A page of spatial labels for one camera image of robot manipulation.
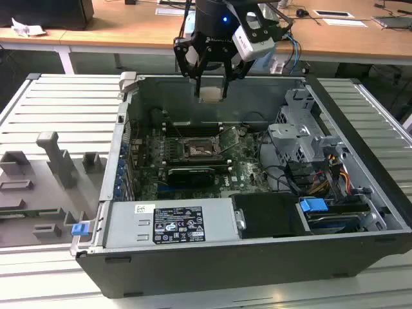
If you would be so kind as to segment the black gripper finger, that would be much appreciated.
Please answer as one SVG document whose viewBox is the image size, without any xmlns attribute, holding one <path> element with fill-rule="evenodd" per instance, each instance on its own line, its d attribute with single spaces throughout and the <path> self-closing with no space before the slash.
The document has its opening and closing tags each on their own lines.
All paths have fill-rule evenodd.
<svg viewBox="0 0 412 309">
<path fill-rule="evenodd" d="M 206 36 L 202 33 L 192 34 L 190 38 L 176 37 L 174 39 L 174 54 L 179 66 L 179 69 L 184 77 L 189 77 L 195 80 L 196 87 L 194 96 L 200 96 L 201 76 L 207 65 L 207 45 Z M 187 54 L 192 48 L 198 55 L 194 64 L 187 60 Z"/>
<path fill-rule="evenodd" d="M 255 60 L 251 60 L 251 61 L 240 60 L 239 64 L 233 68 L 231 60 L 226 60 L 223 62 L 224 76 L 223 76 L 223 82 L 222 82 L 222 87 L 221 87 L 221 98 L 222 99 L 227 98 L 227 91 L 229 88 L 229 83 L 232 82 L 233 80 L 244 79 L 254 63 L 255 63 Z"/>
</svg>

